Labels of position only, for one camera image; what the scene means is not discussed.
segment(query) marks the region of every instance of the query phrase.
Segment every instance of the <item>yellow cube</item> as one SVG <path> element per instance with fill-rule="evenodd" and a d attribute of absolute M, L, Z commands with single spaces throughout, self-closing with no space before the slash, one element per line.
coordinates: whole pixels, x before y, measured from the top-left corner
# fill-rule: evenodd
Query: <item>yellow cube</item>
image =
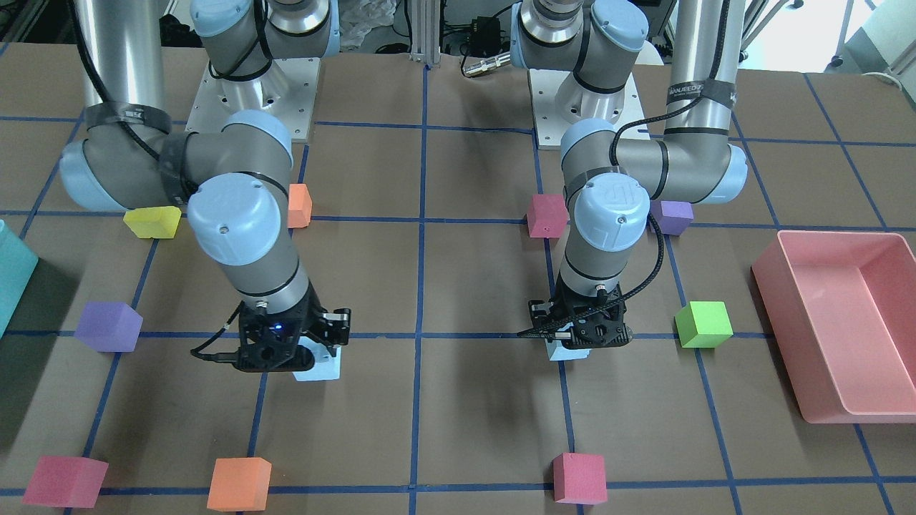
<path fill-rule="evenodd" d="M 124 223 L 138 238 L 171 239 L 178 230 L 181 209 L 167 205 L 141 207 L 124 214 Z"/>

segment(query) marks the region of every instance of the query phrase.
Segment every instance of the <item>blue joint cap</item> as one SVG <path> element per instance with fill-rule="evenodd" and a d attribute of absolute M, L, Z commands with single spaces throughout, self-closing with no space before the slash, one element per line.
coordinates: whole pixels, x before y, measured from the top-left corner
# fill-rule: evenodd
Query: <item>blue joint cap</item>
<path fill-rule="evenodd" d="M 525 56 L 521 55 L 521 24 L 518 22 L 518 10 L 521 8 L 521 2 L 512 6 L 512 29 L 509 31 L 509 59 L 512 66 L 527 70 Z"/>
<path fill-rule="evenodd" d="M 595 0 L 592 20 L 598 30 L 621 49 L 642 50 L 649 34 L 649 21 L 639 7 L 627 0 Z"/>
<path fill-rule="evenodd" d="M 744 150 L 734 145 L 728 146 L 732 151 L 725 174 L 712 192 L 698 203 L 728 203 L 744 189 L 747 180 L 747 161 Z"/>
<path fill-rule="evenodd" d="M 563 137 L 560 139 L 560 161 L 563 161 L 563 158 L 566 157 L 566 153 L 569 152 L 570 149 L 573 148 L 573 145 L 578 143 L 579 140 L 603 130 L 614 132 L 614 124 L 603 118 L 585 118 L 584 120 L 572 124 L 570 128 L 566 129 L 566 132 L 563 133 Z"/>
<path fill-rule="evenodd" d="M 292 136 L 289 135 L 289 129 L 287 129 L 278 118 L 264 111 L 245 109 L 245 111 L 239 111 L 229 116 L 226 123 L 223 125 L 223 130 L 235 124 L 261 129 L 267 133 L 268 136 L 276 139 L 277 142 L 286 149 L 287 154 L 289 154 L 289 165 L 292 166 Z"/>
<path fill-rule="evenodd" d="M 244 173 L 225 173 L 205 181 L 191 196 L 188 222 L 207 256 L 241 267 L 274 246 L 280 210 L 263 182 Z"/>
<path fill-rule="evenodd" d="M 219 36 L 248 14 L 251 3 L 252 0 L 193 0 L 191 22 L 194 31 L 201 38 Z"/>
<path fill-rule="evenodd" d="M 74 202 L 89 211 L 127 211 L 95 179 L 82 151 L 83 143 L 85 140 L 67 144 L 60 155 L 60 179 L 64 189 Z"/>
<path fill-rule="evenodd" d="M 337 55 L 341 51 L 341 12 L 337 0 L 331 0 L 331 32 L 328 37 L 328 46 L 324 50 L 323 58 Z"/>
<path fill-rule="evenodd" d="M 582 188 L 574 212 L 576 229 L 589 245 L 620 252 L 646 230 L 649 193 L 628 175 L 602 173 Z"/>

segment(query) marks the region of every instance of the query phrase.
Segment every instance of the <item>purple cube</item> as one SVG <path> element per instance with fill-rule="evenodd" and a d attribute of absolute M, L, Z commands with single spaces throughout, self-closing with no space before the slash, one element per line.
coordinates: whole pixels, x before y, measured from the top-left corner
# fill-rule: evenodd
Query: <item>purple cube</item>
<path fill-rule="evenodd" d="M 131 352 L 143 317 L 123 302 L 86 302 L 76 336 L 99 352 Z"/>
<path fill-rule="evenodd" d="M 652 201 L 649 212 L 659 223 L 659 229 L 664 235 L 680 236 L 693 221 L 693 206 L 690 203 Z"/>

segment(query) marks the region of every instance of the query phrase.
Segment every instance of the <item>pink plastic tray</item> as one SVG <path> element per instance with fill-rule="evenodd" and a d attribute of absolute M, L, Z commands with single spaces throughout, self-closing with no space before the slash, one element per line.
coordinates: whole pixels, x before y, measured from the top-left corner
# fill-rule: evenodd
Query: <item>pink plastic tray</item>
<path fill-rule="evenodd" d="M 902 236 L 780 231 L 752 269 L 806 421 L 916 422 L 916 258 Z"/>

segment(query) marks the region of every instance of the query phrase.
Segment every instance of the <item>brown table surface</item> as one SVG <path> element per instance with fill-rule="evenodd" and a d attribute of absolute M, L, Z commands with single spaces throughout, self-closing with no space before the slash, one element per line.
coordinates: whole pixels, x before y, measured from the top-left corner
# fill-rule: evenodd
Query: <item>brown table surface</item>
<path fill-rule="evenodd" d="M 206 54 L 164 59 L 183 120 Z M 668 73 L 635 70 L 647 114 L 663 112 Z M 916 426 L 803 421 L 749 270 L 779 228 L 916 245 L 916 115 L 868 77 L 741 71 L 738 91 L 744 191 L 668 238 L 628 304 L 636 341 L 558 366 L 512 337 L 565 241 L 523 221 L 531 194 L 562 190 L 558 152 L 534 148 L 525 72 L 328 59 L 291 171 L 315 218 L 293 239 L 354 334 L 340 380 L 297 383 L 188 356 L 233 289 L 186 221 L 140 240 L 67 197 L 60 150 L 85 137 L 76 52 L 0 47 L 0 215 L 41 257 L 0 340 L 0 513 L 61 512 L 20 504 L 40 455 L 108 462 L 100 514 L 207 513 L 214 460 L 246 455 L 273 464 L 268 513 L 574 513 L 551 497 L 551 459 L 571 448 L 605 456 L 610 501 L 594 515 L 916 513 Z M 624 287 L 651 269 L 653 238 Z M 736 337 L 681 349 L 672 320 L 689 300 L 724 301 Z M 136 306 L 136 351 L 72 337 L 87 301 Z"/>

